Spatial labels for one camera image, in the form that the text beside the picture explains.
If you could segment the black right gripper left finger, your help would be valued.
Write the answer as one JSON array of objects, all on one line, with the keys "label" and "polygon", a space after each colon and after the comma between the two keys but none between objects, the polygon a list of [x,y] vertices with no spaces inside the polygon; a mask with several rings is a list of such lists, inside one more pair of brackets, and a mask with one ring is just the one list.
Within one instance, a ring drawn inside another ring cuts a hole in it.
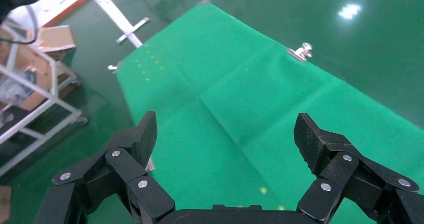
[{"label": "black right gripper left finger", "polygon": [[138,224],[157,224],[175,210],[175,202],[148,175],[158,136],[155,112],[137,126],[118,131],[96,154],[53,178],[52,222],[85,224],[101,203],[117,196]]}]

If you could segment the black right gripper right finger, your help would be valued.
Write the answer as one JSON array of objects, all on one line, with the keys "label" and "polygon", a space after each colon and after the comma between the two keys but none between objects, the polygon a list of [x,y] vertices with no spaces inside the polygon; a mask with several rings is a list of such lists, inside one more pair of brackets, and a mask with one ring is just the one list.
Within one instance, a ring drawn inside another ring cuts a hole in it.
[{"label": "black right gripper right finger", "polygon": [[316,179],[296,210],[316,223],[328,223],[344,199],[377,223],[418,223],[419,186],[362,155],[343,135],[321,129],[300,113],[294,143]]}]

